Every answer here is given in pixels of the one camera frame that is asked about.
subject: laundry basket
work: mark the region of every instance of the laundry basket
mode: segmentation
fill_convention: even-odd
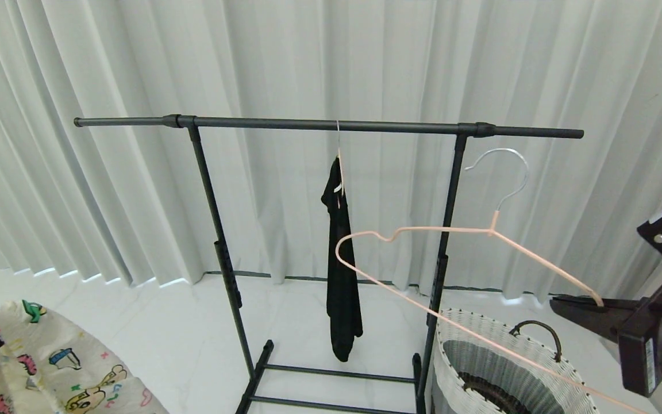
[[[583,383],[573,365],[561,356],[559,337],[544,323],[527,320],[512,328],[490,317],[461,309],[449,309],[442,315],[563,377]],[[551,332],[556,351],[520,335],[520,328],[531,323]],[[594,400],[582,388],[513,359],[446,321],[438,321],[437,338],[433,358],[436,414],[599,412]]]

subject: clothes rack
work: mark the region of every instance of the clothes rack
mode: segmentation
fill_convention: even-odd
[[[247,383],[247,388],[244,390],[244,394],[239,402],[236,414],[247,414],[247,412],[249,412],[250,404],[253,403],[253,401],[256,403],[284,404],[296,407],[329,409],[330,411],[340,412],[410,414],[399,411],[385,411],[384,409],[350,407],[312,401],[258,396],[257,387],[260,385],[260,380],[262,380],[262,375],[266,370],[285,370],[305,374],[336,375],[336,377],[412,384],[415,398],[415,414],[426,414],[425,389],[430,368],[430,359],[433,352],[434,335],[436,334],[436,320],[431,317],[431,315],[428,315],[426,318],[428,333],[426,333],[423,357],[421,359],[420,354],[417,353],[413,355],[412,378],[270,364],[270,354],[274,349],[274,343],[272,340],[267,340],[267,343],[263,347],[262,354],[260,354],[260,358],[256,363],[253,363],[252,356],[249,352],[249,345],[247,343],[247,334],[244,331],[241,312],[239,310],[242,306],[241,295],[236,283],[236,275],[234,274],[231,257],[229,256],[229,249],[226,245],[226,236],[224,235],[224,228],[221,225],[221,217],[219,216],[218,205],[216,204],[213,186],[211,185],[211,178],[206,165],[206,157],[201,145],[199,127],[315,129],[316,131],[363,131],[379,133],[432,133],[454,135],[456,142],[454,146],[454,160],[451,176],[449,179],[449,189],[446,198],[446,209],[444,210],[444,227],[451,226],[463,154],[469,138],[484,138],[499,135],[580,139],[584,135],[584,131],[581,131],[581,129],[521,128],[520,126],[496,126],[485,122],[433,124],[386,121],[278,120],[277,118],[216,118],[179,114],[147,118],[75,118],[74,125],[77,127],[161,125],[170,128],[187,128],[189,137],[194,145],[195,160],[198,163],[201,173],[201,179],[203,181],[204,190],[211,211],[213,225],[216,230],[216,236],[218,237],[218,240],[214,243],[216,256],[218,257],[221,275],[226,288],[226,295],[229,297],[229,306],[231,306],[232,309],[234,324],[236,325],[237,334],[239,335],[239,344],[241,345],[244,360],[247,364],[247,372],[249,374],[249,382]],[[443,293],[444,278],[449,259],[446,254],[448,241],[449,233],[441,233],[441,241],[438,244],[438,255],[436,259],[436,273],[434,274],[433,289],[431,291],[429,305],[430,309],[435,312],[438,312],[439,307],[441,306],[441,295]]]

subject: pleated curtain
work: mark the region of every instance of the pleated curtain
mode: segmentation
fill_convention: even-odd
[[[218,270],[184,129],[75,128],[162,116],[486,121],[581,140],[470,139],[530,163],[499,231],[606,296],[660,256],[635,227],[662,209],[662,2],[0,0],[0,266],[194,283]],[[202,128],[234,268],[325,277],[320,196],[341,147],[352,230],[440,225],[450,136]],[[487,226],[523,177],[497,153],[462,173],[454,225]],[[430,293],[438,234],[355,241],[357,264]],[[449,242],[447,285],[573,288],[486,236]]]

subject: cartoon print fabric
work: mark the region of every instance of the cartoon print fabric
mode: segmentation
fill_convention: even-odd
[[[0,414],[168,414],[99,340],[39,304],[0,308]]]

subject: white floor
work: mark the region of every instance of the white floor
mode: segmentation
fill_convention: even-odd
[[[255,361],[269,338],[275,343],[271,362],[284,365],[352,370],[411,377],[410,359],[423,349],[425,314],[376,286],[361,285],[364,335],[357,339],[349,362],[331,352],[325,283],[239,277],[242,317]],[[427,298],[409,293],[422,303]],[[162,401],[171,414],[231,413],[247,385],[242,358],[221,277],[207,275],[194,286],[146,283],[126,288],[105,285],[78,275],[60,278],[45,273],[13,275],[0,270],[0,305],[27,299],[53,309],[99,338]],[[554,315],[530,296],[505,303],[496,293],[446,291],[444,306],[468,309],[505,323],[538,319],[559,333],[565,356],[587,385],[654,414],[645,398],[622,388],[615,359],[596,336]],[[551,343],[538,327],[524,332]],[[391,411],[414,411],[412,385],[360,379],[268,371],[258,391],[262,396],[322,401]],[[596,400],[601,412],[629,412]],[[307,408],[252,404],[252,414],[318,412]]]

